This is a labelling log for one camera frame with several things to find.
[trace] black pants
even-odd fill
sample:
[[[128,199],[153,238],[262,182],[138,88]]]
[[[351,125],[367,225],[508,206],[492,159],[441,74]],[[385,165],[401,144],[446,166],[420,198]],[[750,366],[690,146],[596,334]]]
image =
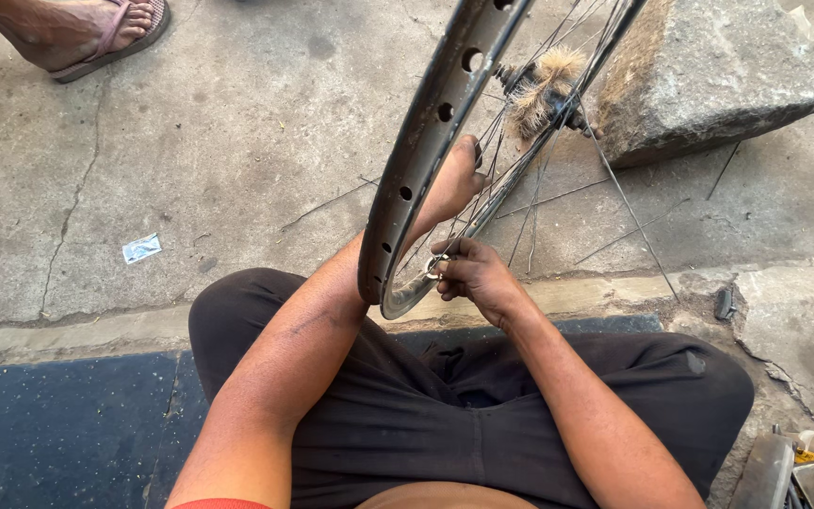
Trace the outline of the black pants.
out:
[[[196,298],[190,338],[210,401],[304,280],[250,269]],[[752,408],[745,371],[683,334],[565,337],[706,498]],[[292,454],[295,508],[353,507],[416,481],[480,484],[539,507],[596,507],[536,383],[504,337],[451,351],[430,347],[418,359],[366,319],[326,394],[300,422]]]

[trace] concrete floor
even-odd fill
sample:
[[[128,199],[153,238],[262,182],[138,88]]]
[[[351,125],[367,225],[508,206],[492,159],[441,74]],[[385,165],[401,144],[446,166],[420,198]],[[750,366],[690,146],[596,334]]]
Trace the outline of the concrete floor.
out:
[[[789,10],[798,1],[783,3]],[[360,176],[381,174],[452,6],[172,0],[161,41],[68,85],[0,36],[0,362],[174,347],[183,342],[184,303],[223,274],[257,265],[314,271],[365,224],[372,188],[281,226]],[[506,60],[529,54],[564,9],[540,0]],[[814,3],[806,10],[814,38]],[[499,106],[482,98],[469,131]],[[650,307],[669,330],[727,341],[762,393],[738,445],[742,459],[749,437],[771,422],[814,426],[814,115],[740,144],[706,201],[733,149],[620,177],[642,222],[690,198],[647,228],[681,304],[655,278],[637,236],[573,264],[633,226],[609,183],[539,207],[530,271],[525,234],[514,272],[551,280],[546,297],[588,281],[573,284],[591,290],[591,302],[552,299],[552,313]],[[540,196],[604,178],[590,141],[568,136],[556,151]],[[527,180],[505,210],[529,202]],[[522,221],[497,220],[484,238],[507,256]],[[164,252],[126,265],[120,247],[153,232]],[[624,294],[619,282],[637,277],[651,278],[650,290]],[[710,295],[722,286],[742,300],[733,327],[711,318]],[[171,314],[170,334],[158,324],[149,335],[129,333],[160,309]],[[455,320],[448,308],[421,311],[405,316],[413,325],[387,326],[472,320]],[[96,324],[93,340],[77,336],[100,316],[113,318]],[[122,322],[103,329],[109,320]],[[43,336],[28,339],[40,328]],[[52,338],[69,332],[71,340]],[[83,349],[94,342],[107,346]],[[719,477],[727,488],[716,506],[738,472]]]

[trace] blue mat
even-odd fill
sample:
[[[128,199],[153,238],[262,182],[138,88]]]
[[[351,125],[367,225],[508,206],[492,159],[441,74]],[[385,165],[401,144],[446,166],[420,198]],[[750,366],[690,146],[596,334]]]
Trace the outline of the blue mat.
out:
[[[564,332],[661,331],[655,314],[565,320]],[[494,327],[395,335],[419,353]],[[0,366],[0,509],[161,508],[206,417],[190,351]]]

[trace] fur tuft on hub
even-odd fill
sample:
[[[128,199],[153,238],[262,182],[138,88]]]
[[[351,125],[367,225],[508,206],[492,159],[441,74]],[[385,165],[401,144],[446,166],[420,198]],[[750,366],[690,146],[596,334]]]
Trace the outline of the fur tuft on hub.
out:
[[[536,60],[535,67],[507,96],[505,131],[528,143],[548,125],[552,106],[547,97],[556,92],[567,97],[586,66],[581,52],[563,44],[552,46]]]

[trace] pink sandal strap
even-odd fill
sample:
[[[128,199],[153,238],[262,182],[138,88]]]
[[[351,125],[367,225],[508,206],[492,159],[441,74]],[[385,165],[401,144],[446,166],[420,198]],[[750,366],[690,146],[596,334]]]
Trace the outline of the pink sandal strap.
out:
[[[112,17],[112,21],[109,22],[108,28],[99,38],[99,45],[96,48],[96,52],[93,53],[90,58],[84,60],[84,62],[90,62],[96,60],[100,56],[106,54],[108,52],[108,47],[112,45],[112,42],[115,41],[116,35],[119,32],[119,26],[121,26],[121,20],[124,19],[125,14],[128,13],[128,9],[130,9],[131,2],[130,0],[108,0],[113,4],[118,4],[119,10],[115,13],[115,16]]]

